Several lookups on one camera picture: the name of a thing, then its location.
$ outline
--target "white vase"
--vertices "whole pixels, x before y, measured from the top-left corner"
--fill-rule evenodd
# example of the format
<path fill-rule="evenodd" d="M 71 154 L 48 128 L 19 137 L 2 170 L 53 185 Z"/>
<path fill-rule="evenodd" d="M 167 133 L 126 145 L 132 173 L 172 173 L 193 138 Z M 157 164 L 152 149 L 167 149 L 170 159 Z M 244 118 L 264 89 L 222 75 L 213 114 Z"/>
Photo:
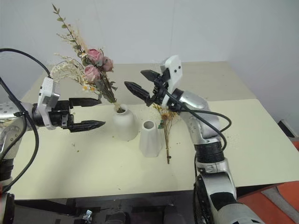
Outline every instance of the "white vase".
<path fill-rule="evenodd" d="M 139 149 L 145 157 L 157 157 L 161 151 L 161 138 L 156 123 L 147 120 L 142 124 Z"/>
<path fill-rule="evenodd" d="M 121 108 L 125 112 L 118 113 L 116 108 L 114 108 L 113 122 L 115 131 L 119 139 L 130 141 L 138 134 L 137 122 L 135 115 L 128 109 L 127 105 L 121 104 Z"/>

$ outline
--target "tall white vase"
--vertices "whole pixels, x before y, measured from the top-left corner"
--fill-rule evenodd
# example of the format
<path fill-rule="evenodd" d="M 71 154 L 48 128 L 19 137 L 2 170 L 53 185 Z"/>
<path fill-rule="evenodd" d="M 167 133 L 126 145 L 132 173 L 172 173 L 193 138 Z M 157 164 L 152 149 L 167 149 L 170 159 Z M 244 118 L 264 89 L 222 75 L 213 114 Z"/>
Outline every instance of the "tall white vase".
<path fill-rule="evenodd" d="M 137 122 L 135 115 L 128 109 L 128 106 L 121 104 L 121 108 L 125 112 L 118 113 L 114 108 L 113 122 L 115 131 L 119 139 L 123 141 L 130 141 L 138 134 Z"/>
<path fill-rule="evenodd" d="M 161 138 L 156 123 L 147 120 L 142 124 L 139 149 L 145 157 L 157 157 L 161 151 Z"/>

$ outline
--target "table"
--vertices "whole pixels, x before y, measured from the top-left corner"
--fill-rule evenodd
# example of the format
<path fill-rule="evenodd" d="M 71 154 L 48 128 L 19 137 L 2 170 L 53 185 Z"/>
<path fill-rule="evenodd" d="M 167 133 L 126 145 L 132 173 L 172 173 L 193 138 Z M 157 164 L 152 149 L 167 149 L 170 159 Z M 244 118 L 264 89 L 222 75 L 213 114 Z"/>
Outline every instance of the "table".
<path fill-rule="evenodd" d="M 299 180 L 299 154 L 257 99 L 209 102 L 212 111 L 233 121 L 225 132 L 231 173 L 237 187 Z M 159 122 L 154 108 L 129 105 L 139 123 Z M 139 135 L 118 140 L 113 131 L 111 105 L 74 109 L 75 121 L 104 120 L 98 129 L 69 133 L 40 128 L 40 150 L 24 176 L 12 187 L 16 199 L 50 199 L 125 195 L 193 189 L 194 149 L 182 120 L 173 126 L 169 165 L 166 152 L 145 158 L 138 150 Z M 27 132 L 15 159 L 13 176 L 29 160 L 34 146 Z"/>

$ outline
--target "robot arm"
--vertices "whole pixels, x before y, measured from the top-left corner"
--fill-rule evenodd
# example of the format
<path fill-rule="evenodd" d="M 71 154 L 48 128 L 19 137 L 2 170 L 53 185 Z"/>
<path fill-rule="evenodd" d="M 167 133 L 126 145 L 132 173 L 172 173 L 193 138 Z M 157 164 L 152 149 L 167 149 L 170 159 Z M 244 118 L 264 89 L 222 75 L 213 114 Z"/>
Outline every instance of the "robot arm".
<path fill-rule="evenodd" d="M 220 130 L 216 113 L 210 112 L 208 103 L 201 97 L 178 89 L 182 65 L 178 56 L 166 59 L 161 72 L 144 70 L 141 73 L 155 85 L 150 94 L 141 86 L 125 82 L 126 87 L 145 101 L 167 106 L 178 112 L 185 121 L 196 151 L 196 177 L 194 187 L 194 219 L 207 224 L 252 224 L 263 221 L 246 205 L 236 201 L 236 189 L 223 149 L 226 140 Z"/>

